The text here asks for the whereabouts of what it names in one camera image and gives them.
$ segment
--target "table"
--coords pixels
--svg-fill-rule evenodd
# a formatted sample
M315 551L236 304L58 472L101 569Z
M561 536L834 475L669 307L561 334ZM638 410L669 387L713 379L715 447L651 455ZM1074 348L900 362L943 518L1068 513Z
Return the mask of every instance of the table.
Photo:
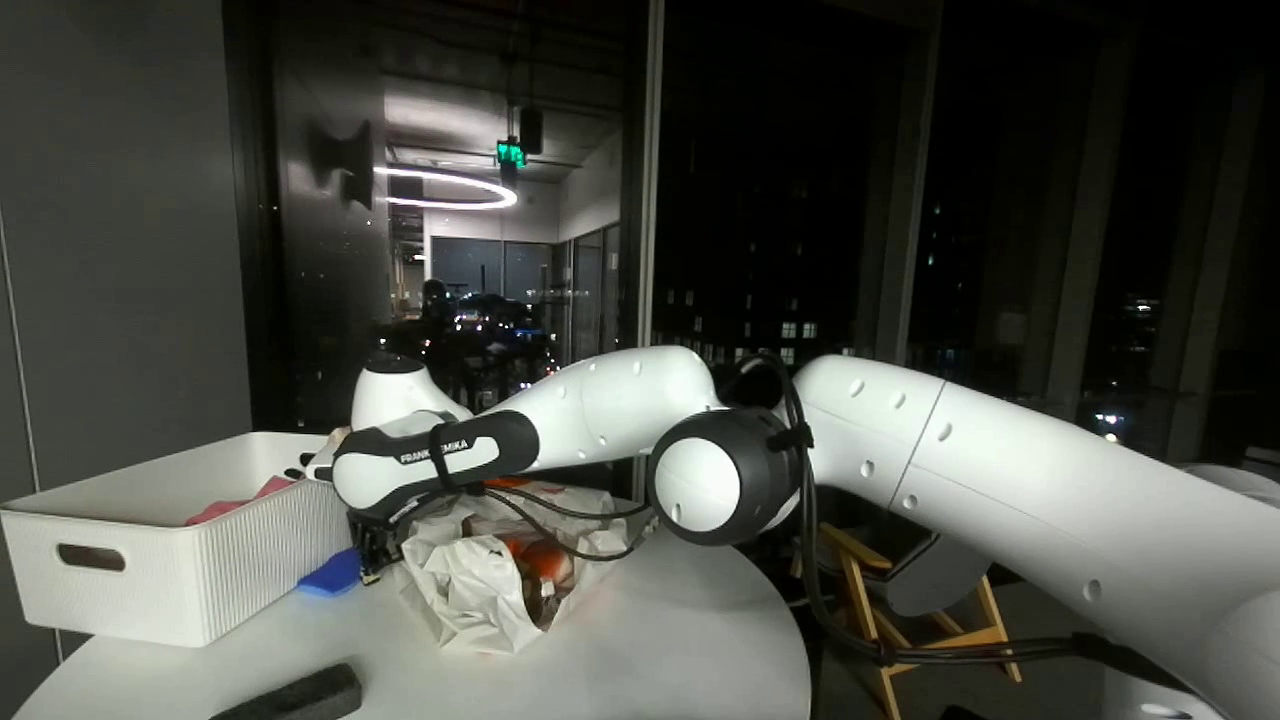
M87 642L20 720L216 716L350 660L355 716L396 720L809 720L809 651L787 604L738 547L658 527L515 658L448 658L396 596L396 578L343 596L286 596L216 645Z

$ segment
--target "light fixture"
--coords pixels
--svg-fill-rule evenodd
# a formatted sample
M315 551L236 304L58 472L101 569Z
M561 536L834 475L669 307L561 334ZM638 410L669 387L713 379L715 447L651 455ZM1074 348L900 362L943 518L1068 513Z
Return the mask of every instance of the light fixture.
M385 203L396 207L436 207L436 214L500 214L515 203L515 191L480 177L451 177L451 172L433 172L433 167L391 167L379 164L379 177L403 177L403 181L423 181L423 183L439 183L439 189L465 189L465 191L480 191L480 202L445 202L445 196L385 196Z

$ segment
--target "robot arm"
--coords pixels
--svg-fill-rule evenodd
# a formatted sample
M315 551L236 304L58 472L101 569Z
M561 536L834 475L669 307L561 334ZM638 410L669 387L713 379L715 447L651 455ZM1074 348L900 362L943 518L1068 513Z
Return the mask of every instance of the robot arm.
M1280 510L893 365L814 362L798 402L815 483L968 542L1224 716L1280 713ZM436 483L650 455L681 536L743 542L798 501L784 416L721 410L689 348L634 348L480 416L355 430L334 482L390 518Z

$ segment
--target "white box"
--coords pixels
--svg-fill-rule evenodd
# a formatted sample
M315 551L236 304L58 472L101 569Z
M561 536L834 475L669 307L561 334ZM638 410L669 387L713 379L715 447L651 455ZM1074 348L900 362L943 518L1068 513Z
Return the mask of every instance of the white box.
M25 620L91 637L203 648L351 547L334 483L299 482L326 435L244 431L0 510ZM251 501L190 525L216 501Z

